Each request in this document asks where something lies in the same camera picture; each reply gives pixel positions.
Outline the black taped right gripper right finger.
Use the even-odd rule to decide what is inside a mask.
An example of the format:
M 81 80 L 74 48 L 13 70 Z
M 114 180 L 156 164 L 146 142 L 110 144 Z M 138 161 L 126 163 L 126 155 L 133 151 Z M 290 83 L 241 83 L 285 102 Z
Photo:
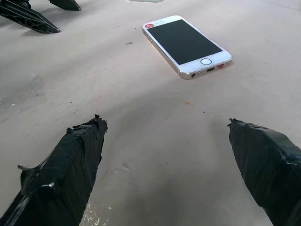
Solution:
M 229 140 L 244 183 L 273 226 L 301 226 L 301 149 L 283 133 L 231 119 Z

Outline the finger of the black ribbed left gripper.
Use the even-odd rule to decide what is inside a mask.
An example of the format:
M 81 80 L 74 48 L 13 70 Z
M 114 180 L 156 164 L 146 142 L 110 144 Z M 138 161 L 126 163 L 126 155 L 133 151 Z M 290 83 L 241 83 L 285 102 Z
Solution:
M 38 33 L 59 33 L 60 29 L 42 14 L 17 4 L 0 4 L 0 16 Z
M 81 11 L 79 4 L 75 0 L 49 0 L 49 2 L 64 10 Z

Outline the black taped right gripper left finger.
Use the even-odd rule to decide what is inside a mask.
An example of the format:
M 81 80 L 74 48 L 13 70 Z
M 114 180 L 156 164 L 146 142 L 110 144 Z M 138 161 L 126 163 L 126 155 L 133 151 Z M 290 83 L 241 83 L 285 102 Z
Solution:
M 19 165 L 21 190 L 0 226 L 79 226 L 93 190 L 108 125 L 99 115 L 68 128 L 34 168 Z

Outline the white gold smartphone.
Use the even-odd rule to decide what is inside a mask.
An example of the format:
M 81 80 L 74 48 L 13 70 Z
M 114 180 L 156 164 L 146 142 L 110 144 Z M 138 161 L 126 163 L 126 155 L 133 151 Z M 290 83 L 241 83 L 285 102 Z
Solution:
M 142 32 L 182 79 L 191 80 L 232 63 L 227 50 L 181 16 L 145 23 Z

